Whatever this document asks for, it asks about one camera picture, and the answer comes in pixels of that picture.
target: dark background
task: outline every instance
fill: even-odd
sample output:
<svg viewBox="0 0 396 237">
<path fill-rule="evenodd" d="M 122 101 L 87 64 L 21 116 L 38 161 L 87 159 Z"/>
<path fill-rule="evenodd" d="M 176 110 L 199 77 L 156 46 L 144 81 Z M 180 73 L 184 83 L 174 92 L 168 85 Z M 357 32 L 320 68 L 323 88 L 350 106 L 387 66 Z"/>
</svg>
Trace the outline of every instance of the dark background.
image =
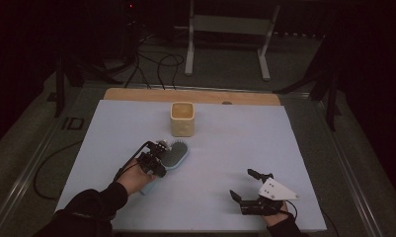
<svg viewBox="0 0 396 237">
<path fill-rule="evenodd" d="M 263 2 L 197 1 L 196 11 L 263 17 L 265 12 L 251 10 L 255 9 L 253 4 Z M 341 67 L 340 89 L 346 93 L 396 188 L 396 0 L 366 1 L 355 7 L 308 2 L 284 4 L 276 32 L 280 36 L 289 33 L 321 38 L 335 27 L 336 19 L 344 16 L 340 19 L 344 24 L 340 36 L 349 43 L 349 50 Z M 125 1 L 121 0 L 0 1 L 0 139 L 42 91 L 43 81 L 55 69 L 56 53 L 61 48 L 58 45 L 101 64 L 103 57 L 120 56 L 124 37 L 131 37 L 124 26 L 136 16 L 145 16 L 139 20 L 148 30 L 167 39 L 173 37 L 173 26 L 188 25 L 188 1 L 133 3 L 140 8 L 127 14 L 120 10 L 121 6 L 125 7 Z M 323 43 L 325 53 L 319 55 L 320 63 L 315 64 L 319 69 L 328 66 L 339 48 L 340 39 L 325 37 L 324 40 L 328 41 Z"/>
</svg>

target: metal frame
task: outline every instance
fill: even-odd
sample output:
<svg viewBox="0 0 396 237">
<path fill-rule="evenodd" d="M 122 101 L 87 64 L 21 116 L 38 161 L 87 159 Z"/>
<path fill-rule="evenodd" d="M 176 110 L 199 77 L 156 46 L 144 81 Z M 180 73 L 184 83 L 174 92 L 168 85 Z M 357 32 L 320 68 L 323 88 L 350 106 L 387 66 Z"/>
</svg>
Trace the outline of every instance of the metal frame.
<svg viewBox="0 0 396 237">
<path fill-rule="evenodd" d="M 239 33 L 265 36 L 265 43 L 257 50 L 257 55 L 259 57 L 262 78 L 265 81 L 269 81 L 271 79 L 271 74 L 269 73 L 269 67 L 266 61 L 266 51 L 268 50 L 269 42 L 271 41 L 272 34 L 274 32 L 279 9 L 280 6 L 276 5 L 269 20 L 204 16 L 195 15 L 195 0 L 191 0 L 189 45 L 186 57 L 185 74 L 187 76 L 191 76 L 194 71 L 195 31 Z"/>
</svg>

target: metal stand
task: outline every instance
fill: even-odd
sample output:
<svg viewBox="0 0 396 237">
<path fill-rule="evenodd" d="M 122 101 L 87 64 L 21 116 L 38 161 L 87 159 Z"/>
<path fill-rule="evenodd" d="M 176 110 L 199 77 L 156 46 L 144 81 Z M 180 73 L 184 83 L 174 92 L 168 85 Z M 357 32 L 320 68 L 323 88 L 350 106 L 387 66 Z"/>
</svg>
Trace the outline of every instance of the metal stand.
<svg viewBox="0 0 396 237">
<path fill-rule="evenodd" d="M 259 57 L 263 80 L 269 81 L 271 79 L 268 64 L 266 62 L 266 51 L 274 32 L 275 22 L 277 20 L 280 6 L 275 6 L 275 10 L 269 20 L 195 15 L 194 6 L 195 0 L 191 0 L 189 17 L 189 46 L 185 69 L 186 75 L 191 76 L 194 71 L 194 32 L 204 31 L 265 36 L 265 43 L 257 50 L 257 55 Z"/>
<path fill-rule="evenodd" d="M 335 131 L 336 129 L 334 127 L 334 115 L 336 112 L 336 96 L 337 85 L 339 81 L 339 71 L 319 71 L 310 77 L 304 77 L 302 80 L 290 86 L 287 86 L 277 91 L 273 91 L 273 93 L 287 94 L 313 81 L 316 81 L 316 84 L 309 94 L 309 97 L 313 101 L 321 101 L 327 91 L 329 92 L 327 101 L 326 122 L 328 126 L 330 126 L 330 128 Z"/>
</svg>

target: dark floor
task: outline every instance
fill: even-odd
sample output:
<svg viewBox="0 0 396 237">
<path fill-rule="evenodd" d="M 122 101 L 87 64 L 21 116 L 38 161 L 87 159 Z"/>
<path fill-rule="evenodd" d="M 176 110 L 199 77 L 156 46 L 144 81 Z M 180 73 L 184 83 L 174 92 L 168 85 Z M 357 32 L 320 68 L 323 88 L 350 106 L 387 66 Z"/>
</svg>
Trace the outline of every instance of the dark floor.
<svg viewBox="0 0 396 237">
<path fill-rule="evenodd" d="M 261 79 L 256 45 L 225 47 L 198 42 L 194 75 L 184 75 L 183 63 L 178 68 L 175 85 L 178 90 L 188 88 L 270 93 L 301 79 L 319 44 L 320 41 L 315 39 L 273 37 L 267 55 L 272 80 L 265 82 Z M 180 41 L 147 43 L 140 50 L 142 55 L 159 61 L 166 54 L 154 52 L 156 50 L 186 57 L 187 48 Z M 164 63 L 176 61 L 169 57 Z M 176 67 L 161 67 L 158 71 L 158 64 L 145 57 L 140 57 L 139 66 L 143 70 L 143 77 L 153 89 L 161 88 L 158 77 L 165 86 L 173 85 Z M 126 82 L 132 71 L 133 67 L 115 78 Z M 0 236 L 31 236 L 50 220 L 57 201 L 40 198 L 34 192 L 32 179 L 35 170 L 43 159 L 51 157 L 39 172 L 37 183 L 44 195 L 58 197 L 79 145 L 62 150 L 54 156 L 50 155 L 83 139 L 97 103 L 107 88 L 115 86 L 90 78 L 83 88 L 67 87 L 66 110 L 61 118 L 53 118 L 55 104 L 46 101 L 49 93 L 54 91 L 53 80 L 52 75 L 45 82 L 44 92 L 0 142 Z M 127 87 L 144 87 L 141 73 L 135 73 Z M 337 131 L 332 132 L 324 123 L 322 103 L 307 99 L 306 93 L 311 87 L 312 85 L 307 85 L 295 93 L 280 96 L 319 203 L 327 213 L 324 217 L 328 230 L 310 233 L 310 236 L 338 236 L 334 223 L 340 236 L 396 237 L 395 192 L 352 115 L 345 95 L 338 95 L 340 113 L 335 117 Z M 66 117 L 82 118 L 86 123 L 80 130 L 61 129 Z M 32 175 L 25 176 L 31 170 Z M 12 188 L 22 193 L 16 195 Z M 219 233 L 135 233 L 133 236 L 142 235 L 231 236 Z"/>
</svg>

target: white table surface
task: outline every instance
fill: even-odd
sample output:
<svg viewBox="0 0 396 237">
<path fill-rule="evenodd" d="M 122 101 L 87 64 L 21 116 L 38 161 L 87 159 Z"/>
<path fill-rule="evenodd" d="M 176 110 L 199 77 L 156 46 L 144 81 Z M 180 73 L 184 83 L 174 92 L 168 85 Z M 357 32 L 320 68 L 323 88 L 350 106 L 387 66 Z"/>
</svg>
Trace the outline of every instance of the white table surface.
<svg viewBox="0 0 396 237">
<path fill-rule="evenodd" d="M 57 209 L 81 191 L 105 189 L 144 142 L 176 139 L 170 133 L 170 107 L 162 102 L 101 101 Z M 301 230 L 326 229 L 284 107 L 195 104 L 195 109 L 195 135 L 183 138 L 189 156 L 157 180 L 147 196 L 130 196 L 112 222 L 114 230 L 265 231 L 262 218 L 241 215 L 229 193 L 258 197 L 262 182 L 247 175 L 247 169 L 273 173 L 299 194 L 293 203 Z"/>
</svg>

